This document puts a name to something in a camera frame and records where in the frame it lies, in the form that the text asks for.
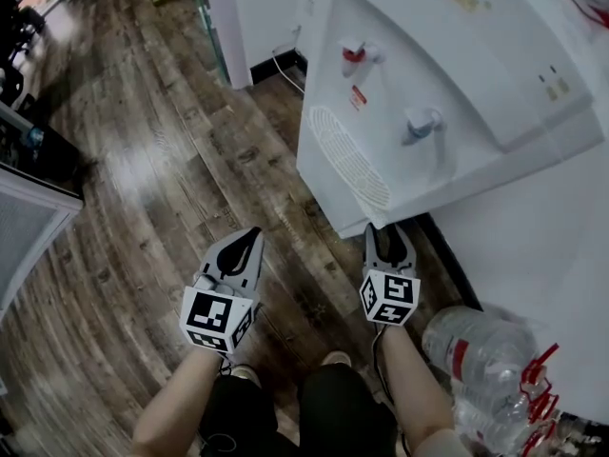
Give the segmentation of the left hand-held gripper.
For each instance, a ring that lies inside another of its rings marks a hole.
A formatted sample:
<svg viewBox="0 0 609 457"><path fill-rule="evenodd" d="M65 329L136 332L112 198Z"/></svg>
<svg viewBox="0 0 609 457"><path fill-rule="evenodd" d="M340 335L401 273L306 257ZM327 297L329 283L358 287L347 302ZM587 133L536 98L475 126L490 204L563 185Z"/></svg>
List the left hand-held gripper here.
<svg viewBox="0 0 609 457"><path fill-rule="evenodd" d="M235 352L260 305L255 290L264 246L261 229L253 227L233 232L208 249L203 275L183 295L180 329L190 344L219 354Z"/></svg>

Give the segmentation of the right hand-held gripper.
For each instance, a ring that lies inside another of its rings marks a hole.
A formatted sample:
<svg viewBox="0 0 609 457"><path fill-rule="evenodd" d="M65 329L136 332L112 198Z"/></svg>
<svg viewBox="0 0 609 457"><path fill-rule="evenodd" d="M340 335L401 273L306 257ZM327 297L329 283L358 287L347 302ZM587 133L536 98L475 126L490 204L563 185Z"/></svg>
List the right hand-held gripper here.
<svg viewBox="0 0 609 457"><path fill-rule="evenodd" d="M388 227L388 263L396 271L414 270L417 254L406 232L398 224ZM421 280L383 271L377 230L368 223L364 231L363 269L367 270L359 293L365 318L372 323L403 327L416 310Z"/></svg>

